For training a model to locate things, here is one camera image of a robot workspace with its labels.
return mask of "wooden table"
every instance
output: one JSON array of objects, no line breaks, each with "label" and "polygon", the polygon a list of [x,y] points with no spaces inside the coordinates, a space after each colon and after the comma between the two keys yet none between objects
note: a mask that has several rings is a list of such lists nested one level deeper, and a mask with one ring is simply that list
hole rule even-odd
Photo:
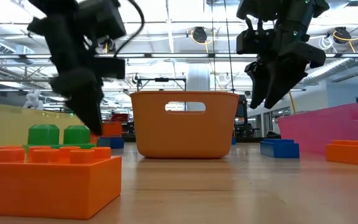
[{"label": "wooden table", "polygon": [[92,219],[0,217],[0,224],[358,224],[355,165],[273,159],[258,144],[210,161],[144,159],[134,143],[114,153],[124,158],[122,194]]}]

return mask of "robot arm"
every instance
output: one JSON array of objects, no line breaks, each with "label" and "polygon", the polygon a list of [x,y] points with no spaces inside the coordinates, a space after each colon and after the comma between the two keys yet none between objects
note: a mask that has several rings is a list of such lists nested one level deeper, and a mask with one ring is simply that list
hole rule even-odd
[{"label": "robot arm", "polygon": [[[263,100],[272,108],[302,78],[306,66],[324,65],[323,50],[306,44],[312,17],[329,9],[324,0],[242,0],[237,17],[246,21],[248,29],[237,36],[238,54],[257,54],[257,61],[245,72],[252,79],[252,101],[255,109]],[[257,29],[247,15],[258,18]],[[273,29],[263,30],[262,23],[276,21]]]},{"label": "robot arm", "polygon": [[51,61],[58,76],[50,85],[55,93],[66,99],[66,105],[95,134],[101,134],[100,103],[103,99],[102,78],[125,78],[125,60],[118,52],[144,26],[144,16],[134,0],[128,0],[137,9],[142,25],[139,30],[115,52],[113,58],[95,57],[98,43],[126,35],[118,0],[29,0],[47,16],[34,18],[28,30],[45,37]]}]

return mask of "white statue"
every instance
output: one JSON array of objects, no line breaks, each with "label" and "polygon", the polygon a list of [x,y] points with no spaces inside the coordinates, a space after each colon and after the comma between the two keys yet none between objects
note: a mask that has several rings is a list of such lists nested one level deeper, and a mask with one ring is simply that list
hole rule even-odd
[{"label": "white statue", "polygon": [[30,90],[25,96],[25,104],[23,108],[31,108],[36,110],[43,110],[44,103],[39,100],[41,94],[40,90]]}]

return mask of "plastic bin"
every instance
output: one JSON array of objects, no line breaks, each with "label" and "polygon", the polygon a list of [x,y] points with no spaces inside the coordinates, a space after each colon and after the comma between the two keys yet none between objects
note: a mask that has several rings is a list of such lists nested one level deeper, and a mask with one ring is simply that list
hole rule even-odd
[{"label": "plastic bin", "polygon": [[[153,158],[214,159],[231,148],[239,97],[202,91],[142,91],[131,94],[136,144]],[[202,102],[205,111],[166,111],[171,101]]]},{"label": "plastic bin", "polygon": [[358,103],[282,117],[278,126],[282,138],[294,139],[301,153],[325,156],[333,140],[358,140]]}]

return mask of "lego stud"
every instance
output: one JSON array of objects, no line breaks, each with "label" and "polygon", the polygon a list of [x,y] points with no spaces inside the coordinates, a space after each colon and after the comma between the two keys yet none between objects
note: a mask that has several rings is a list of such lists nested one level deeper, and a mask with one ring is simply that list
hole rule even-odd
[{"label": "lego stud", "polygon": [[69,158],[70,157],[70,151],[71,150],[79,150],[81,149],[78,146],[63,146],[59,148],[60,157]]},{"label": "lego stud", "polygon": [[51,149],[51,147],[50,146],[30,146],[29,151],[28,151],[28,155],[27,155],[29,160],[32,159],[32,153],[36,149]]},{"label": "lego stud", "polygon": [[0,149],[0,162],[24,162],[24,149]]},{"label": "lego stud", "polygon": [[23,146],[0,146],[0,149],[22,149]]},{"label": "lego stud", "polygon": [[93,162],[94,150],[71,150],[70,163],[71,164],[88,164]]},{"label": "lego stud", "polygon": [[93,147],[95,159],[110,159],[111,148],[110,147]]},{"label": "lego stud", "polygon": [[31,154],[31,162],[53,163],[59,161],[57,149],[34,149]]}]

